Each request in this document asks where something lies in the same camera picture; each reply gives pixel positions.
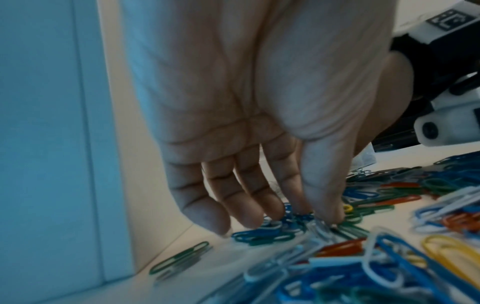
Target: light blue panel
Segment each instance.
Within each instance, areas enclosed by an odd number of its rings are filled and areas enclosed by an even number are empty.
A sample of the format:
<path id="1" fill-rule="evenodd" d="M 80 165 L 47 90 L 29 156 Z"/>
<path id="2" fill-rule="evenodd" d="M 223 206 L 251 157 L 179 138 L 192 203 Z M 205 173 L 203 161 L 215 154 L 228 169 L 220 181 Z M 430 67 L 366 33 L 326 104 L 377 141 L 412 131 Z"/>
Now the light blue panel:
<path id="1" fill-rule="evenodd" d="M 0 302 L 103 282 L 73 5 L 0 1 Z"/>
<path id="2" fill-rule="evenodd" d="M 113 106 L 96 0 L 73 0 L 95 185 L 98 230 L 107 281 L 135 273 Z"/>

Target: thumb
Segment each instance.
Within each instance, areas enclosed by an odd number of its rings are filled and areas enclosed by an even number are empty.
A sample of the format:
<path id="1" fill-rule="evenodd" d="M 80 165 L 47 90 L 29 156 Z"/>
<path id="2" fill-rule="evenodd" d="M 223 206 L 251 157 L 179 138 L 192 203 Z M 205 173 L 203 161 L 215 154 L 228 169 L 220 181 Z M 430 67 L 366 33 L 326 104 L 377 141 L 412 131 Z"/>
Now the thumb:
<path id="1" fill-rule="evenodd" d="M 316 216 L 327 224 L 340 223 L 345 216 L 341 196 L 355 138 L 356 132 L 335 133 L 303 143 L 300 162 L 303 192 Z"/>

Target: palm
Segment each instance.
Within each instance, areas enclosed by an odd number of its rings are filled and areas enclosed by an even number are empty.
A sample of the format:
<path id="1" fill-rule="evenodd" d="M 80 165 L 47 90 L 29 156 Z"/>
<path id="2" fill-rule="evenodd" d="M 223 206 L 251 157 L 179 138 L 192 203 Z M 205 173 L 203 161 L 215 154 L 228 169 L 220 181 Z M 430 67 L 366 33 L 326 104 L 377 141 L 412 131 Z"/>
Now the palm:
<path id="1" fill-rule="evenodd" d="M 346 160 L 372 106 L 388 18 L 370 25 L 386 25 L 374 35 L 345 40 L 365 23 L 358 10 L 375 14 L 362 1 L 139 3 L 124 3 L 132 74 L 184 214 L 217 233 L 230 226 L 228 214 L 250 227 L 264 212 L 281 217 L 259 166 L 262 144 L 297 212 L 310 204 L 340 220 Z M 301 168 L 294 137 L 304 141 Z M 205 190 L 202 164 L 221 204 Z"/>

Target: finger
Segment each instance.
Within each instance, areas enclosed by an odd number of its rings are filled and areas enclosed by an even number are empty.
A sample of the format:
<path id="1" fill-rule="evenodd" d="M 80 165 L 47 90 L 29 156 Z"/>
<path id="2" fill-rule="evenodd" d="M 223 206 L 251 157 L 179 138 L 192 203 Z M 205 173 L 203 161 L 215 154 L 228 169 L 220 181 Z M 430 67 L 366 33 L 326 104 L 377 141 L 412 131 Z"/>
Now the finger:
<path id="1" fill-rule="evenodd" d="M 228 212 L 240 224 L 248 228 L 258 228 L 264 220 L 264 211 L 245 193 L 234 174 L 233 156 L 203 164 L 208 183 Z"/>
<path id="2" fill-rule="evenodd" d="M 412 100 L 414 71 L 409 60 L 391 52 L 381 72 L 375 102 L 356 139 L 354 154 L 359 154 L 378 134 L 402 115 Z"/>
<path id="3" fill-rule="evenodd" d="M 293 212 L 305 214 L 311 207 L 305 200 L 302 180 L 296 158 L 297 140 L 284 133 L 262 144 L 265 158 L 281 191 L 289 200 Z"/>
<path id="4" fill-rule="evenodd" d="M 343 221 L 341 201 L 349 172 L 356 133 L 332 134 L 305 141 L 301 156 L 301 180 L 307 201 L 327 224 Z"/>
<path id="5" fill-rule="evenodd" d="M 280 220 L 285 213 L 282 200 L 270 188 L 269 182 L 259 165 L 260 146 L 251 146 L 235 156 L 235 170 L 238 179 L 248 194 L 274 220 Z"/>
<path id="6" fill-rule="evenodd" d="M 225 207 L 209 196 L 204 184 L 202 166 L 165 163 L 170 192 L 180 211 L 192 222 L 219 235 L 230 229 Z"/>

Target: table surface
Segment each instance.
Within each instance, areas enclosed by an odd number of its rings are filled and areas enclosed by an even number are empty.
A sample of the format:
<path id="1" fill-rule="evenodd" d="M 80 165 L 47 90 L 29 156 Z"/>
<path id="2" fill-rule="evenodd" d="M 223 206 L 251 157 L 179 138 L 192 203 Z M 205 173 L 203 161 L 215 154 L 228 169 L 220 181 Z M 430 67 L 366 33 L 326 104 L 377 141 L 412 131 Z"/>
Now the table surface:
<path id="1" fill-rule="evenodd" d="M 378 153 L 376 154 L 377 164 L 369 166 L 368 169 L 377 171 L 397 167 L 427 166 L 448 156 L 477 150 L 480 150 L 480 143 L 434 148 L 419 145 Z M 431 199 L 424 198 L 420 201 L 397 205 L 394 211 L 366 217 L 359 226 L 366 229 L 374 226 L 390 228 L 412 245 L 420 247 L 420 240 L 425 235 L 411 231 L 409 218 L 413 210 L 431 203 Z M 236 221 L 232 221 L 232 227 L 234 231 L 243 229 Z M 155 284 L 155 276 L 150 276 L 148 273 L 154 264 L 204 240 L 213 245 L 213 250 L 205 254 L 199 263 L 176 277 L 161 284 Z M 203 228 L 192 226 L 136 276 L 49 301 L 48 304 L 195 303 L 228 279 L 238 275 L 246 267 L 272 255 L 275 251 L 291 246 L 292 242 L 296 241 L 299 240 L 252 248 L 245 244 L 234 243 L 230 239 L 221 239 Z"/>

